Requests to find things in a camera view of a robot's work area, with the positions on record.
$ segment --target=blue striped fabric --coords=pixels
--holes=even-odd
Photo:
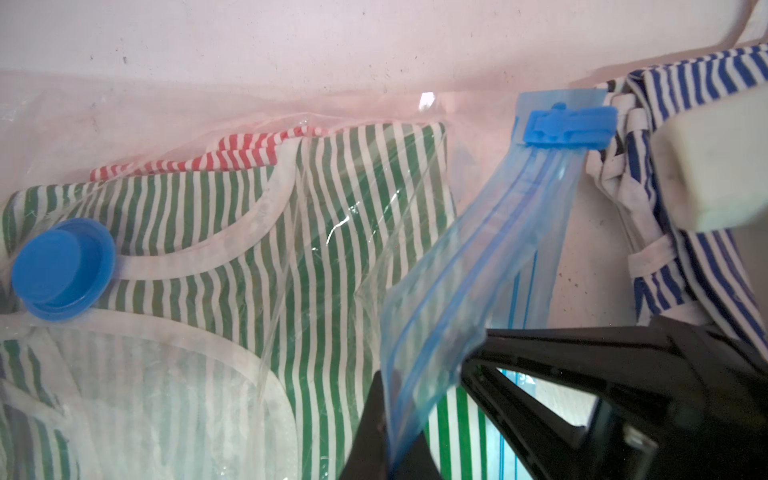
[[[766,81],[768,44],[762,44],[633,71],[626,78],[626,87],[637,95],[648,112],[652,132],[681,111],[711,103]],[[619,88],[621,83],[612,82],[609,86]],[[627,136],[627,157],[632,164],[650,170],[648,133],[634,132]],[[644,158],[640,159],[635,154],[633,159],[631,152],[637,150],[637,147],[645,152]],[[637,179],[641,181],[643,176],[639,173],[638,170]],[[664,211],[655,183],[655,176],[651,172],[645,178],[644,186],[649,198],[655,196],[658,199],[653,202],[654,216],[662,229],[674,239],[678,259],[672,270],[678,269],[684,275],[683,282],[670,282],[668,279],[674,276],[674,272],[662,269],[656,275],[656,281],[677,287],[673,291],[674,301],[679,301],[678,293],[698,298],[723,331],[752,343],[768,358],[765,324],[730,231],[694,233],[674,228]],[[647,296],[647,291],[638,291],[647,287],[647,282],[641,285],[636,282],[636,294]],[[648,306],[651,310],[659,306],[664,310],[664,303],[670,300],[659,296],[657,302],[648,302]]]

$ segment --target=striped garment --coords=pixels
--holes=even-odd
[[[650,209],[652,220],[663,231],[658,243],[644,247],[656,248],[670,261],[667,273],[651,267],[646,268],[648,275],[642,280],[635,279],[638,315],[644,309],[653,314],[665,313],[675,304],[696,300],[725,333],[753,344],[766,358],[766,327],[730,231],[694,233],[670,224],[650,162],[649,141],[650,134],[675,114],[762,84],[767,79],[768,45],[762,44],[633,71],[626,78],[602,85],[615,92],[614,101],[629,94],[637,99],[633,107],[641,108],[629,112],[629,132],[622,139],[626,141],[627,168],[642,185],[645,208]],[[600,167],[603,178],[605,172],[615,169],[609,161],[616,154],[608,153],[604,154],[604,165]],[[632,201],[621,203],[626,206]]]
[[[100,221],[120,256],[96,307],[172,319],[262,359],[295,415],[300,477],[335,478],[379,361],[378,324],[354,293],[391,235],[404,254],[388,285],[453,221],[444,134],[367,125],[282,141],[275,166],[33,187],[3,210],[2,251],[64,217]],[[8,275],[0,306],[14,312]],[[427,430],[446,478],[485,477],[485,419],[465,392],[452,389]]]
[[[26,316],[3,319],[0,417],[15,460],[3,478],[295,475],[288,398],[269,372],[259,403],[261,364],[242,347],[151,316]],[[280,464],[264,461],[277,452]]]
[[[134,161],[107,165],[91,171],[91,181],[111,180],[121,176],[172,174],[187,171],[232,171],[265,167],[277,162],[277,148],[297,137],[321,137],[322,128],[295,127],[277,133],[233,134],[217,142],[216,148],[188,161]]]

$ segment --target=red striped fabric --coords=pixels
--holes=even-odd
[[[169,174],[185,171],[232,171],[277,164],[277,147],[289,138],[321,137],[330,132],[323,128],[295,127],[269,134],[232,134],[217,143],[217,150],[187,161],[135,161],[107,165],[91,171],[91,181],[110,180],[134,175]]]

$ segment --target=blue valve cap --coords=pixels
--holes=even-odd
[[[104,225],[73,218],[27,243],[11,273],[27,310],[44,320],[65,320],[96,302],[112,278],[112,236]]]
[[[560,103],[531,112],[523,141],[532,147],[603,150],[616,134],[617,123],[614,107],[570,110]]]

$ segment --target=white fabric trim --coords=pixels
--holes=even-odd
[[[79,329],[87,332],[145,339],[200,353],[229,366],[250,380],[254,385],[263,386],[260,388],[263,405],[268,409],[272,421],[276,425],[283,425],[280,432],[281,435],[276,436],[279,444],[275,445],[275,450],[280,452],[280,461],[277,463],[277,478],[298,478],[300,464],[296,420],[293,417],[293,410],[291,409],[285,389],[275,374],[262,365],[261,359],[258,356],[236,343],[232,343],[223,337],[216,336],[205,330],[174,322],[173,320],[99,309],[89,309],[78,316],[77,319],[69,322],[47,322],[35,318],[30,313],[3,315],[0,316],[0,322],[11,331],[14,331],[16,335],[25,329],[28,331],[30,327],[39,327],[32,330],[31,337],[36,337],[38,341],[44,341],[44,336],[51,344],[53,344],[53,341],[45,334],[45,329]],[[51,349],[58,351],[55,348],[55,344],[53,344],[53,347],[40,345],[40,348],[41,351],[47,353]],[[57,387],[66,388],[67,383],[69,382],[64,379],[63,383],[57,382]],[[65,395],[68,398],[68,402],[77,402],[76,399],[79,398],[79,392],[72,392],[71,389],[67,390],[69,392]]]
[[[665,235],[641,251],[632,253],[627,258],[629,275],[632,278],[649,276],[676,258],[677,252],[675,252],[672,239]]]
[[[283,214],[296,180],[296,152],[301,138],[286,140],[259,200],[237,222],[178,252],[155,257],[118,255],[117,280],[165,280],[207,272],[229,263],[267,235]]]

